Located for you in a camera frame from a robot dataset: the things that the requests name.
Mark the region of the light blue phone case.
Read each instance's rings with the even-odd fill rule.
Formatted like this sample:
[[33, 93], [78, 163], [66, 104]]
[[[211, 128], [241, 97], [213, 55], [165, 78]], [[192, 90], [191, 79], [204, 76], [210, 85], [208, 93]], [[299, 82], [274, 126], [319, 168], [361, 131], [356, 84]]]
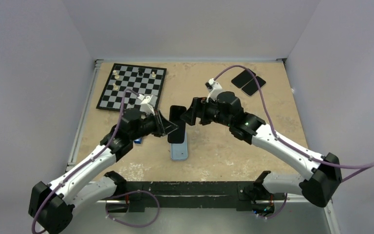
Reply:
[[185, 161], [188, 158], [187, 142], [170, 144], [170, 158], [173, 161]]

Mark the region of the black phone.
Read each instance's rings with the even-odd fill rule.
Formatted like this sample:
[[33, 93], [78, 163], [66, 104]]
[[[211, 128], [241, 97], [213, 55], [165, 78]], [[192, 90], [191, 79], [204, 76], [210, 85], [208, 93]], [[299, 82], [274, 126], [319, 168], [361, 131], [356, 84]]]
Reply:
[[241, 89], [243, 88], [245, 85], [247, 85], [251, 80], [253, 80], [253, 77], [252, 75], [247, 71], [247, 70], [244, 70], [242, 71], [241, 73], [239, 73], [237, 76], [235, 76], [232, 80], [231, 80], [231, 83]]

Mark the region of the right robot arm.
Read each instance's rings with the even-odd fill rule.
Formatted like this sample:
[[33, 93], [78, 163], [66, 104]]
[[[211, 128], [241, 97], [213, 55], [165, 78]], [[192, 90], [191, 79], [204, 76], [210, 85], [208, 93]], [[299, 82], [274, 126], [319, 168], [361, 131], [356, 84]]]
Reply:
[[324, 156], [279, 134], [263, 119], [246, 112], [233, 92], [221, 92], [216, 98], [195, 97], [180, 118], [190, 126], [196, 124], [196, 119], [201, 125], [224, 125], [238, 140], [273, 154], [300, 174], [296, 188], [288, 193], [302, 195], [318, 207], [324, 208], [342, 183], [336, 155]]

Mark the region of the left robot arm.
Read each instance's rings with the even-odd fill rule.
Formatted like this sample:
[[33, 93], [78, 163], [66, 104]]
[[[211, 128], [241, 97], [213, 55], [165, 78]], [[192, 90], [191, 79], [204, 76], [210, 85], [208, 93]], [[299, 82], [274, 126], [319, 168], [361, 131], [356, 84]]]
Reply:
[[28, 214], [33, 218], [31, 231], [36, 225], [41, 233], [59, 234], [84, 207], [105, 198], [128, 199], [142, 190], [130, 191], [127, 181], [117, 172], [110, 171], [97, 182], [94, 179], [103, 170], [117, 163], [130, 150], [136, 139], [153, 135], [165, 137], [178, 129], [159, 110], [140, 111], [126, 109], [100, 144], [80, 163], [49, 183], [40, 181], [31, 191]]

